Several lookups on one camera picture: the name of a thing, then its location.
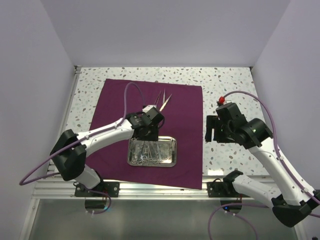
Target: terrazzo surface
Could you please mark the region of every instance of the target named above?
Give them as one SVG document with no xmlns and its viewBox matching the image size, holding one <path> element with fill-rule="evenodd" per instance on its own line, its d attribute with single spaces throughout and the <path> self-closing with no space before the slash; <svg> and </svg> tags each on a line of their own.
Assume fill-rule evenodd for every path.
<svg viewBox="0 0 320 240">
<path fill-rule="evenodd" d="M 105 79 L 125 79 L 201 86 L 203 93 L 204 176 L 223 176 L 238 169 L 246 175 L 269 175 L 262 164 L 243 147 L 234 143 L 205 143 L 206 116 L 214 115 L 220 96 L 242 90 L 257 95 L 246 67 L 83 67 L 73 96 L 66 129 L 88 131 Z M 227 98 L 238 104 L 247 119 L 264 120 L 258 102 L 243 94 Z"/>
</svg>

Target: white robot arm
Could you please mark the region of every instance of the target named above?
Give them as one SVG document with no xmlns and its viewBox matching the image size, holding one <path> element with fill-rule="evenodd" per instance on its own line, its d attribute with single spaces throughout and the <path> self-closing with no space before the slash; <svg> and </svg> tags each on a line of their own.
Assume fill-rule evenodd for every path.
<svg viewBox="0 0 320 240">
<path fill-rule="evenodd" d="M 310 186 L 281 152 L 281 160 L 304 189 L 293 180 L 277 158 L 273 134 L 267 125 L 257 118 L 248 122 L 233 102 L 221 105 L 216 112 L 218 116 L 207 116 L 205 140 L 211 142 L 214 129 L 214 141 L 244 146 L 262 163 L 277 185 L 270 187 L 235 170 L 223 178 L 224 188 L 235 190 L 265 204 L 288 227 L 293 227 L 307 217 L 318 203 L 306 192 L 319 200 L 320 191 Z"/>
<path fill-rule="evenodd" d="M 158 140 L 158 125 L 164 116 L 153 106 L 146 106 L 141 112 L 127 114 L 125 119 L 109 125 L 74 133 L 71 129 L 62 133 L 51 154 L 61 150 L 70 143 L 81 141 L 72 148 L 62 151 L 52 158 L 56 168 L 65 181 L 76 180 L 87 189 L 104 190 L 103 179 L 92 168 L 88 167 L 86 157 L 101 148 L 113 143 L 137 138 L 142 141 Z"/>
</svg>

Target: purple cable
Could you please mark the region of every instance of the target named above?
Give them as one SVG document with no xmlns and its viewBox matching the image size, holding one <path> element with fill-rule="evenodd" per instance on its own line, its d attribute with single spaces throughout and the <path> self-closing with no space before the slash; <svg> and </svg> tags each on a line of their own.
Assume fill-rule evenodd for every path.
<svg viewBox="0 0 320 240">
<path fill-rule="evenodd" d="M 231 95 L 231 94 L 245 94 L 245 95 L 249 95 L 250 97 L 256 99 L 265 109 L 266 113 L 268 114 L 268 117 L 270 119 L 271 125 L 272 125 L 272 130 L 273 130 L 273 146 L 274 146 L 274 151 L 276 153 L 277 158 L 279 159 L 280 163 L 282 164 L 283 168 L 286 170 L 286 172 L 289 174 L 289 176 L 293 179 L 293 181 L 299 186 L 299 188 L 304 191 L 305 187 L 298 181 L 298 179 L 295 177 L 295 175 L 290 171 L 289 167 L 287 166 L 287 164 L 285 163 L 285 161 L 281 158 L 281 154 L 278 148 L 278 139 L 277 139 L 277 131 L 276 131 L 276 124 L 275 121 L 269 111 L 269 109 L 267 108 L 267 106 L 255 95 L 246 92 L 246 91 L 231 91 L 228 92 L 226 95 L 224 95 L 223 97 L 226 98 L 227 96 Z M 318 205 L 320 205 L 320 201 L 314 197 L 310 192 L 305 192 L 313 201 L 315 201 Z"/>
<path fill-rule="evenodd" d="M 320 218 L 320 215 L 314 214 L 314 213 L 310 213 L 309 216 L 316 217 L 316 218 Z"/>
<path fill-rule="evenodd" d="M 213 240 L 212 236 L 211 236 L 211 230 L 210 230 L 210 224 L 211 224 L 211 220 L 213 218 L 213 216 L 215 215 L 215 213 L 219 210 L 219 209 L 222 209 L 224 207 L 228 207 L 228 206 L 248 206 L 248 207 L 255 207 L 255 208 L 268 208 L 267 206 L 265 205 L 261 205 L 261 204 L 250 204 L 250 203 L 228 203 L 228 204 L 224 204 L 224 205 L 221 205 L 219 207 L 217 207 L 210 215 L 209 217 L 209 220 L 208 220 L 208 226 L 207 226 L 207 230 L 208 230 L 208 234 L 209 234 L 209 238 L 210 240 Z M 243 221 L 245 221 L 247 224 L 250 225 L 250 227 L 253 229 L 254 231 L 254 234 L 255 234 L 255 239 L 259 239 L 258 237 L 258 233 L 257 233 L 257 230 L 256 228 L 247 220 L 245 219 L 243 216 L 240 216 L 240 215 L 235 215 L 237 218 L 240 218 L 242 219 Z"/>
<path fill-rule="evenodd" d="M 91 133 L 89 134 L 89 137 L 92 137 L 94 135 L 97 135 L 97 134 L 100 134 L 100 133 L 103 133 L 103 132 L 106 132 L 106 131 L 109 131 L 109 130 L 112 130 L 114 128 L 116 128 L 117 126 L 121 125 L 125 119 L 126 119 L 126 115 L 127 115 L 127 91 L 128 91 L 128 88 L 130 85 L 134 85 L 140 92 L 141 94 L 141 97 L 142 97 L 142 101 L 143 101 L 143 105 L 145 106 L 146 105 L 146 102 L 145 102 L 145 98 L 144 98 L 144 95 L 141 91 L 141 89 L 139 88 L 139 86 L 134 83 L 134 82 L 129 82 L 126 86 L 125 86 L 125 89 L 124 89 L 124 111 L 123 111 L 123 117 L 121 119 L 121 121 L 115 125 L 115 126 L 112 126 L 112 127 L 108 127 L 106 129 L 103 129 L 103 130 L 100 130 L 100 131 L 97 131 L 97 132 L 94 132 L 94 133 Z M 47 177 L 51 177 L 51 176 L 54 176 L 54 175 L 59 175 L 60 173 L 59 172 L 55 172 L 55 173 L 50 173 L 48 175 L 44 175 L 44 176 L 39 176 L 39 177 L 36 177 L 36 178 L 33 178 L 31 180 L 28 180 L 26 181 L 27 178 L 29 178 L 31 176 L 31 174 L 33 174 L 35 171 L 37 171 L 39 168 L 41 168 L 44 164 L 46 164 L 47 162 L 49 162 L 52 158 L 54 158 L 55 156 L 57 156 L 58 154 L 62 153 L 63 151 L 69 149 L 69 148 L 72 148 L 73 146 L 81 143 L 83 140 L 87 139 L 86 137 L 83 137 L 63 148 L 61 148 L 60 150 L 56 151 L 55 153 L 53 153 L 52 155 L 50 155 L 44 162 L 42 162 L 40 165 L 36 166 L 34 169 L 32 169 L 30 172 L 28 172 L 22 179 L 21 181 L 19 182 L 19 185 L 20 186 L 23 186 L 23 185 L 27 185 L 27 184 L 30 184 L 30 183 L 33 183 L 39 179 L 44 179 L 44 178 L 47 178 Z"/>
</svg>

